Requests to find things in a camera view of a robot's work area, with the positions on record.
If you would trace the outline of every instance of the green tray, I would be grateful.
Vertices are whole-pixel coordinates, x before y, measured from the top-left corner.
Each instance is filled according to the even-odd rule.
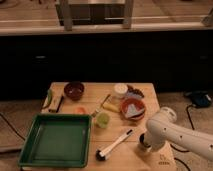
[[[89,115],[38,114],[21,151],[19,166],[85,167],[90,127]]]

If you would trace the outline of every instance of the black brush head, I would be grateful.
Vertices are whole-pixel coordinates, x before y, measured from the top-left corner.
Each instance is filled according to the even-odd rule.
[[[102,157],[102,156],[100,155],[100,152],[101,152],[101,150],[97,150],[97,151],[96,151],[96,154],[95,154],[96,159],[97,159],[98,161],[105,161],[105,160],[106,160],[105,156]]]

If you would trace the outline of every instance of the small green cup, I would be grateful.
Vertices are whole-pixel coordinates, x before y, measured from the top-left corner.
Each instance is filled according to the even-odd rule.
[[[96,116],[96,124],[100,127],[100,128],[106,128],[108,123],[110,121],[110,117],[108,114],[106,113],[99,113]]]

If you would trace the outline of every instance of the food item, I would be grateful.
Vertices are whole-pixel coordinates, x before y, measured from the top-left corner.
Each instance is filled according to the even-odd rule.
[[[137,88],[134,88],[134,87],[131,86],[131,85],[127,85],[127,87],[128,87],[128,92],[129,92],[129,93],[132,93],[132,94],[134,94],[134,95],[139,95],[139,96],[141,96],[141,98],[144,97],[144,94],[142,93],[141,90],[139,90],[139,89],[137,89]]]
[[[75,108],[74,113],[75,114],[86,114],[87,112],[84,107],[77,107],[77,108]]]
[[[99,113],[96,116],[96,124],[100,127],[100,128],[106,128],[108,123],[110,121],[110,117],[108,114],[106,113]]]
[[[112,112],[120,113],[120,107],[109,102],[104,102],[103,108]]]

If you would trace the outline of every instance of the red bowl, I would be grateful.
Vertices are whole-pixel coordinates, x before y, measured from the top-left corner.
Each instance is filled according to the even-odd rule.
[[[136,98],[127,98],[121,103],[121,112],[123,115],[126,114],[128,106],[131,104],[134,104],[137,110],[141,110],[143,108],[146,110],[146,107],[145,107],[144,103],[142,102],[142,100],[139,100]],[[145,110],[142,113],[140,113],[139,115],[133,116],[128,119],[135,120],[135,121],[142,119],[144,117]]]
[[[81,82],[70,82],[64,87],[64,94],[71,100],[80,100],[84,93],[84,85]]]

